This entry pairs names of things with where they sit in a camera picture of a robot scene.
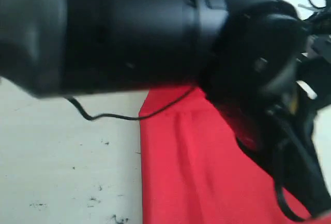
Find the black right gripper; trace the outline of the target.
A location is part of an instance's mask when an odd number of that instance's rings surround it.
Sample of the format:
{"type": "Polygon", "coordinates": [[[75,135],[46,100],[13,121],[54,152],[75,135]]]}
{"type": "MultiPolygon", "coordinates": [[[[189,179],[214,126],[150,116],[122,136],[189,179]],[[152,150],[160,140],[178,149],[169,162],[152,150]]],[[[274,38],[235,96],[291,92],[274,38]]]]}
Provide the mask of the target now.
{"type": "Polygon", "coordinates": [[[315,93],[310,98],[297,87],[297,109],[319,110],[330,105],[330,13],[315,13],[298,23],[295,33],[299,65],[297,81],[308,85],[315,93]]]}

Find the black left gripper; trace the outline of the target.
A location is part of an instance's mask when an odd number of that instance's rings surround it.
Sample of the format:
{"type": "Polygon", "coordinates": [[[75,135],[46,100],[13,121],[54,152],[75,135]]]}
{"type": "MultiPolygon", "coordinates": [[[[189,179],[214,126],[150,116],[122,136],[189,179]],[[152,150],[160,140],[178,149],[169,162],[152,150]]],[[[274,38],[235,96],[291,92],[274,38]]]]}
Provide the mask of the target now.
{"type": "Polygon", "coordinates": [[[286,216],[295,215],[286,191],[310,216],[330,215],[330,193],[312,140],[314,119],[330,105],[330,91],[319,89],[311,99],[296,84],[276,95],[218,86],[214,105],[234,131],[239,148],[272,177],[286,216]]]}

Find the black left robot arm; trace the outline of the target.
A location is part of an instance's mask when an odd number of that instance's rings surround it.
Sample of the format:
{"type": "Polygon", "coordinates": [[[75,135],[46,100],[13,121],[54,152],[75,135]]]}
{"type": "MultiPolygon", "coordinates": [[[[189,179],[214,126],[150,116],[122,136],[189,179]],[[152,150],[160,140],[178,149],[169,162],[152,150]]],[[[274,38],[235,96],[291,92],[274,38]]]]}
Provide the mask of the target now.
{"type": "Polygon", "coordinates": [[[1,77],[37,98],[200,87],[274,180],[282,212],[330,214],[313,146],[330,105],[330,0],[301,19],[284,0],[1,0],[1,77]]]}

